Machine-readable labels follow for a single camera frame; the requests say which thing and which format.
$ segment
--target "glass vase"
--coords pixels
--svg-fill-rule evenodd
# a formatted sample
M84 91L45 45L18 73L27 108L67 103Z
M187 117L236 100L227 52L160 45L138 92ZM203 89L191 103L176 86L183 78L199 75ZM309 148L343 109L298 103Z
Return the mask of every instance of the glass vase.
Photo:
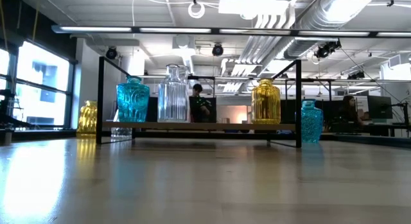
M85 105L80 109L77 134L96 134L97 124L97 101L84 101Z
M167 76L159 84L158 122L189 122L187 75L182 79L185 66L167 65Z
M318 143L320 141L323 124L323 113L315 108L315 99L305 99L301 108L301 137L304 143Z
M273 79L262 79L251 92L251 122L279 124L281 122L280 90L272 85Z
M118 109L114 115L113 122L120 122L118 119ZM111 128L111 137L129 137L132 135L132 128Z
M117 85L119 122L145 122L150 89L138 76L127 76L127 83Z

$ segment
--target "yellow glass vase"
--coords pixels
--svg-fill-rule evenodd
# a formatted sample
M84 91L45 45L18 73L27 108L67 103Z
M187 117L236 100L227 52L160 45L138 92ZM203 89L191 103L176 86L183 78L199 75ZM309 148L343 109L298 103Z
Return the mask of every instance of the yellow glass vase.
M77 134L96 134L97 124L97 101L85 101L85 105L80 110Z
M273 79L262 79L251 92L251 121L253 124L279 124L280 90L272 85Z

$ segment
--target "turquoise glass vase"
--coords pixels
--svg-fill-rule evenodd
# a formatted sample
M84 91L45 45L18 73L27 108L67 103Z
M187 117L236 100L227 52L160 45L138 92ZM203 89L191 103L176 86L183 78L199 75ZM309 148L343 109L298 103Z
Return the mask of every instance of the turquoise glass vase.
M119 122L145 122L150 89L138 76L127 76L127 83L117 85Z
M315 99L305 99L301 108L301 137L303 143L318 143L322 133L324 115L315 108Z

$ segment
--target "wooden floor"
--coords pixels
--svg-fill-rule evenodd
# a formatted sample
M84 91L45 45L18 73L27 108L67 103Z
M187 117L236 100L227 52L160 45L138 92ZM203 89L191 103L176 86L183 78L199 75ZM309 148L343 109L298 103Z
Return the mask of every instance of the wooden floor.
M342 142L68 139L0 147L0 223L411 220L411 151Z

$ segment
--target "spotlight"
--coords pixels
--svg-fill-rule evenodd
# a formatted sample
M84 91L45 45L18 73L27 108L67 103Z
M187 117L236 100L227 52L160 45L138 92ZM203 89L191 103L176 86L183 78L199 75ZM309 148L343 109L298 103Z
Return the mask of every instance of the spotlight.
M314 56L318 59L327 58L329 55L333 54L336 49L341 48L340 40L336 42L327 42L323 46L319 46L319 49L314 53Z
M287 73L284 73L279 78L288 79L288 75L287 75Z
M109 50L105 53L105 56L111 60L115 60L117 55L116 47L109 47Z
M364 79L364 78L365 78L364 72L359 71L357 73L349 75L347 80L359 80L359 79Z
M223 46L221 44L215 44L213 47L212 54L213 56L220 56L224 53Z

